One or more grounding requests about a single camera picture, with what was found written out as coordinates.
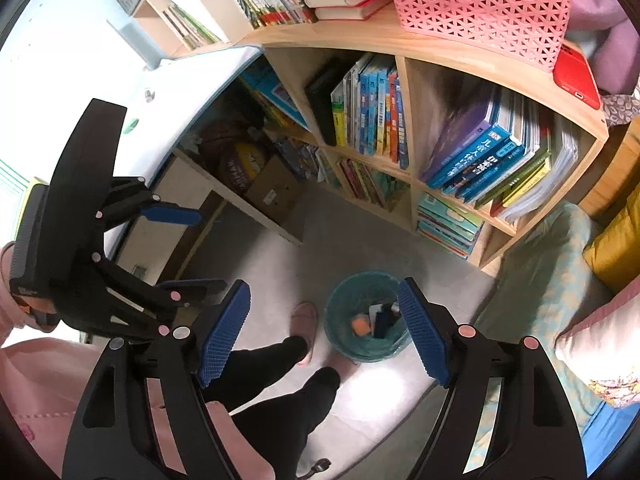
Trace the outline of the black square box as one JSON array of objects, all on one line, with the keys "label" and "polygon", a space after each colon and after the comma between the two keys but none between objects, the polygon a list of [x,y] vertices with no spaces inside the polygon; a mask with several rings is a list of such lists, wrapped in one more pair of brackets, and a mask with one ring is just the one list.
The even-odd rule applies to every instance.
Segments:
[{"label": "black square box", "polygon": [[400,319],[398,304],[372,304],[369,307],[369,318],[372,336],[376,339],[384,339]]}]

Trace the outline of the orange sponge packet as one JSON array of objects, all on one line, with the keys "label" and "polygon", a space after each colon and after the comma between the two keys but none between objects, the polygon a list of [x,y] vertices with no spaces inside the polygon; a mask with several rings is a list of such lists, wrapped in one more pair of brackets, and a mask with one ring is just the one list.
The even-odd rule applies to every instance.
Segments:
[{"label": "orange sponge packet", "polygon": [[371,321],[369,315],[358,314],[350,320],[352,332],[357,337],[365,337],[372,333]]}]

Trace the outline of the teal trash bin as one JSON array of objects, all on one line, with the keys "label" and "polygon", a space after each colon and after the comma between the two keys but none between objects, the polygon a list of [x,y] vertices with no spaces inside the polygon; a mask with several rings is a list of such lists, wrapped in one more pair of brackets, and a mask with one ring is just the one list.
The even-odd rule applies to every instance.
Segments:
[{"label": "teal trash bin", "polygon": [[326,302],[324,330],[335,350],[360,363],[380,362],[404,350],[411,337],[398,302],[399,280],[367,271],[338,284]]}]

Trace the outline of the green clay bag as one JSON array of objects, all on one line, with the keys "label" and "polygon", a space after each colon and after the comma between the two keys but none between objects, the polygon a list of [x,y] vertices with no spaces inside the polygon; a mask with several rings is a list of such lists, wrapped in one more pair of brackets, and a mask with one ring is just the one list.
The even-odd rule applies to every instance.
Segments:
[{"label": "green clay bag", "polygon": [[139,123],[139,119],[138,118],[134,119],[132,122],[130,122],[128,126],[122,129],[122,134],[128,134],[132,132],[132,130],[134,130],[134,128],[137,127],[138,123]]}]

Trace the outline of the pink pillow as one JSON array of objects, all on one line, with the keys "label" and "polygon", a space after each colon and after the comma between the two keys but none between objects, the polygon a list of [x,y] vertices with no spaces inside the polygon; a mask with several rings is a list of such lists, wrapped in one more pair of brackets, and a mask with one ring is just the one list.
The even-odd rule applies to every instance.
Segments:
[{"label": "pink pillow", "polygon": [[555,356],[612,408],[639,402],[639,281],[559,336]]}]

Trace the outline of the basketball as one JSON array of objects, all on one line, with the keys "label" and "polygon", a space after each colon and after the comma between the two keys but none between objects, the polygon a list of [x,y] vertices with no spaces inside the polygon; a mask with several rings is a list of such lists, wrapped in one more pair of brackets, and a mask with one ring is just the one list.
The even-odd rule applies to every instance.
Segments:
[{"label": "basketball", "polygon": [[248,142],[231,144],[221,156],[219,173],[221,180],[236,192],[245,193],[266,166],[264,153]]}]

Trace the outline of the cardboard box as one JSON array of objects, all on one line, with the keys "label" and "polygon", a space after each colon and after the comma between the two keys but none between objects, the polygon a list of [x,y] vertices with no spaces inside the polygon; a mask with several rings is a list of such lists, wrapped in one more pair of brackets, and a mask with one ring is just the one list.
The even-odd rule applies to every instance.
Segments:
[{"label": "cardboard box", "polygon": [[245,198],[269,219],[285,222],[303,194],[299,180],[273,156],[245,193]]}]

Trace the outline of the pink slipper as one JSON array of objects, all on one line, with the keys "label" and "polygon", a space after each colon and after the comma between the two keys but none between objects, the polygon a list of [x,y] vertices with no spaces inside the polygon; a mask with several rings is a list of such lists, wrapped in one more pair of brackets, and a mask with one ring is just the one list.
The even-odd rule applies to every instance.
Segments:
[{"label": "pink slipper", "polygon": [[324,363],[325,367],[332,368],[337,372],[342,384],[349,380],[359,368],[359,363],[354,362],[347,356],[343,356],[340,352],[332,351]]},{"label": "pink slipper", "polygon": [[297,363],[298,366],[306,366],[312,359],[318,333],[318,321],[318,310],[312,302],[302,302],[292,311],[290,336],[302,337],[307,346],[307,352],[303,359]]}]

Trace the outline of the green bed blanket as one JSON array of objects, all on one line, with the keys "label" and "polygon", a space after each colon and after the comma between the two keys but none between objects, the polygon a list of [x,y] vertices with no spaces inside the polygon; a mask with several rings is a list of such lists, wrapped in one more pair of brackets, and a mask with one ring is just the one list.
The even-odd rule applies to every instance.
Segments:
[{"label": "green bed blanket", "polygon": [[560,203],[506,252],[495,293],[474,322],[489,339],[540,341],[570,402],[587,474],[613,452],[639,411],[606,404],[554,354],[556,338],[614,297],[582,256],[600,233],[585,211]]}]

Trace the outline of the person's black trouser legs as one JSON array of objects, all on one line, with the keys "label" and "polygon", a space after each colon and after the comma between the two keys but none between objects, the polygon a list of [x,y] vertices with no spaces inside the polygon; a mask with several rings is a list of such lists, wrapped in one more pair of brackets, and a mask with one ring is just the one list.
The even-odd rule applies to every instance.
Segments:
[{"label": "person's black trouser legs", "polygon": [[334,368],[321,367],[293,393],[249,408],[244,405],[288,374],[308,352],[307,339],[299,335],[264,348],[233,351],[221,375],[202,390],[205,402],[240,411],[232,417],[236,428],[278,479],[296,477],[308,436],[328,416],[341,377]]}]

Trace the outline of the yellow pillow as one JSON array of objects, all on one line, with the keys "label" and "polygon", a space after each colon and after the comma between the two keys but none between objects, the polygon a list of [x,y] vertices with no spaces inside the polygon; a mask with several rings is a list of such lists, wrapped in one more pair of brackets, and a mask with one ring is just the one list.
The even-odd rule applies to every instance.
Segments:
[{"label": "yellow pillow", "polygon": [[612,292],[620,292],[639,275],[639,188],[582,254],[591,271]]}]

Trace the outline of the wooden bookshelf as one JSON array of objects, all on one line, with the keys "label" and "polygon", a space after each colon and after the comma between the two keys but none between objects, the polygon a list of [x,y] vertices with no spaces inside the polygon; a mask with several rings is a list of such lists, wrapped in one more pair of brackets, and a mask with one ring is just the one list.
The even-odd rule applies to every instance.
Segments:
[{"label": "wooden bookshelf", "polygon": [[[469,263],[485,273],[497,273],[503,254],[544,218],[566,196],[596,160],[608,140],[608,128],[600,110],[572,98],[551,75],[485,49],[452,40],[420,36],[400,27],[394,6],[388,4],[372,18],[356,22],[312,22],[308,11],[286,3],[267,2],[255,9],[252,0],[140,0],[132,16],[170,58],[251,46],[262,50],[266,60],[288,92],[303,122],[288,129],[294,138],[322,147],[341,182],[342,194],[363,203],[350,187],[341,160],[352,159],[382,171],[409,185],[397,211],[379,206],[369,209],[377,216],[413,232],[418,226],[418,203],[428,188],[419,176],[442,144],[440,129],[452,107],[454,87],[463,76],[477,76],[535,101],[577,128],[578,161],[565,181],[533,211],[512,223],[490,213],[487,205],[474,209],[453,198],[464,211],[474,211],[483,225]],[[385,154],[367,154],[361,148],[330,145],[323,140],[317,115],[306,95],[311,78],[331,60],[345,61],[366,53],[391,56],[398,70],[393,82],[398,93],[386,98],[396,113],[388,125],[402,134],[408,148],[408,166]]]}]

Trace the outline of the red phone case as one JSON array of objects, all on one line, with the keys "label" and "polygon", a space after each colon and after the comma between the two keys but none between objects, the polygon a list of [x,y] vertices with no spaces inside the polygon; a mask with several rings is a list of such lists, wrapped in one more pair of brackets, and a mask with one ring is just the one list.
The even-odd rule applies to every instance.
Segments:
[{"label": "red phone case", "polygon": [[562,44],[552,76],[555,84],[571,96],[594,110],[601,107],[600,94],[589,64],[578,50]]}]

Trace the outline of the pink plastic basket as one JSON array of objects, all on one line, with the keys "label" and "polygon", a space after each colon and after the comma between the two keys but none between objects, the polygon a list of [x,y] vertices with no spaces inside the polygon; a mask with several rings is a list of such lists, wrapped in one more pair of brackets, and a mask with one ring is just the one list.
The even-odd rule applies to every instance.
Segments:
[{"label": "pink plastic basket", "polygon": [[552,72],[573,0],[393,0],[402,28],[517,58]]}]

